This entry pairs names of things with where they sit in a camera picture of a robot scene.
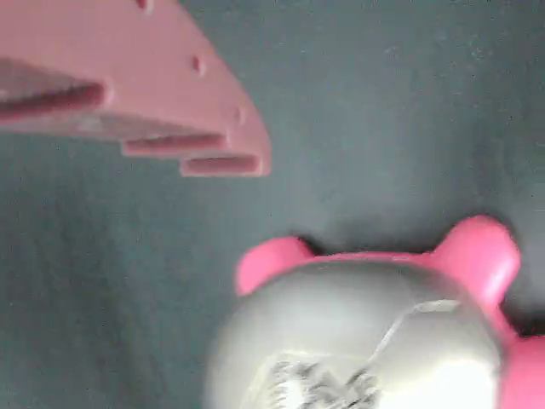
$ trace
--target white logo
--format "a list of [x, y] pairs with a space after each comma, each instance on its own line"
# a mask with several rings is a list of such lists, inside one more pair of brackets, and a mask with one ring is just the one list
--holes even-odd
[[272, 369], [271, 409], [373, 409], [376, 377], [366, 368], [340, 383], [320, 363], [280, 361]]

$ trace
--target pink bracket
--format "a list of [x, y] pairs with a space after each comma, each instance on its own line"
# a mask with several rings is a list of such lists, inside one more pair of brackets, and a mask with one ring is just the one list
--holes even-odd
[[262, 176], [267, 131], [176, 0], [3, 0], [0, 129], [120, 141], [186, 176]]
[[520, 267], [519, 249], [502, 224], [486, 216], [471, 217], [458, 223], [434, 251], [423, 254], [361, 252], [315, 256], [298, 238], [273, 239], [243, 257], [237, 269], [237, 293], [248, 295], [297, 265], [334, 260], [410, 263], [456, 280], [482, 308], [508, 351], [501, 408], [545, 407], [545, 337], [519, 338], [500, 310]]

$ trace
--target pink toy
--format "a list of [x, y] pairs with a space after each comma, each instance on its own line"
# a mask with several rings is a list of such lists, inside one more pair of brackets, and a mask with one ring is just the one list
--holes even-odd
[[120, 141], [186, 176], [262, 176], [259, 113], [176, 0], [2, 0], [0, 129]]
[[333, 260], [376, 259], [415, 264], [445, 274], [473, 296], [507, 350], [502, 409], [545, 407], [545, 337], [520, 338], [507, 323], [500, 302], [520, 266], [509, 231], [486, 216], [460, 222], [434, 250], [423, 254], [362, 252], [315, 256], [300, 239], [272, 239], [250, 250], [238, 265], [240, 296], [297, 265]]

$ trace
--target blurry object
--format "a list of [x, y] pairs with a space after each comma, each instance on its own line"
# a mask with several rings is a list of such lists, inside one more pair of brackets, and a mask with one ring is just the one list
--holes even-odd
[[259, 245], [238, 265], [208, 409], [541, 408], [545, 338], [520, 338], [500, 309], [519, 267], [486, 216], [424, 254]]

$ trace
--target pink ear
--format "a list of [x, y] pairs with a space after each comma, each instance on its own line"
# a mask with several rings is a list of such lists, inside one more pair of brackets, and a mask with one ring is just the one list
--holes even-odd
[[502, 224], [487, 216], [460, 222], [429, 264], [464, 285], [502, 335], [513, 335], [499, 306], [519, 271], [520, 252]]
[[246, 296], [268, 280], [314, 257], [297, 237], [271, 239], [248, 251], [237, 267], [236, 290]]
[[545, 337], [521, 339], [509, 351], [502, 385], [501, 409], [545, 406]]

